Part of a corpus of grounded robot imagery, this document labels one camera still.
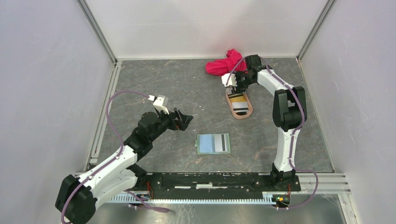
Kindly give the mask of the grey striped credit card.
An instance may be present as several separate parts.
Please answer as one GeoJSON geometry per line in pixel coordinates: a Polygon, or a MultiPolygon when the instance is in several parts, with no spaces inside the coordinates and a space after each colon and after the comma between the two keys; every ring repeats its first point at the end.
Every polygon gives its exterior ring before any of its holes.
{"type": "Polygon", "coordinates": [[[215,153],[229,153],[229,134],[215,134],[214,137],[214,152],[215,153]]]}

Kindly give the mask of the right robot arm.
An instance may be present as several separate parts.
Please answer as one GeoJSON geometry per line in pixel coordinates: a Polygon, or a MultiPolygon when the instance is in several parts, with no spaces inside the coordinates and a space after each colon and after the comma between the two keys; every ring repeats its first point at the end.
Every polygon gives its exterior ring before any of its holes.
{"type": "Polygon", "coordinates": [[[272,119],[278,129],[278,144],[269,183],[273,189],[282,190],[296,179],[297,138],[307,120],[305,89],[284,81],[259,55],[242,60],[246,63],[245,71],[232,68],[221,80],[232,95],[244,94],[251,84],[258,84],[273,96],[272,119]]]}

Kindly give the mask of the green card holder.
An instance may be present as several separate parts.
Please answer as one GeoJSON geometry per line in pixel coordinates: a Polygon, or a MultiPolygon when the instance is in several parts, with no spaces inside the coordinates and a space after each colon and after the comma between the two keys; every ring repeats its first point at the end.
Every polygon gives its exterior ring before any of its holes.
{"type": "Polygon", "coordinates": [[[229,141],[229,153],[215,153],[214,152],[214,137],[215,134],[198,134],[196,140],[196,148],[198,154],[230,154],[231,145],[229,141]]]}

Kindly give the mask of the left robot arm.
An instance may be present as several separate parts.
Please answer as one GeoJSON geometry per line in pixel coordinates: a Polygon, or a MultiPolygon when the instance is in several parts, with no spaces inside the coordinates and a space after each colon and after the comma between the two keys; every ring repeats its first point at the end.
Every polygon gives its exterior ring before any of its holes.
{"type": "Polygon", "coordinates": [[[129,167],[142,159],[165,131],[184,131],[192,120],[192,115],[185,115],[177,108],[168,114],[144,113],[137,127],[111,156],[79,176],[70,174],[62,180],[55,202],[61,212],[61,223],[85,224],[102,204],[120,192],[143,189],[146,176],[129,167]]]}

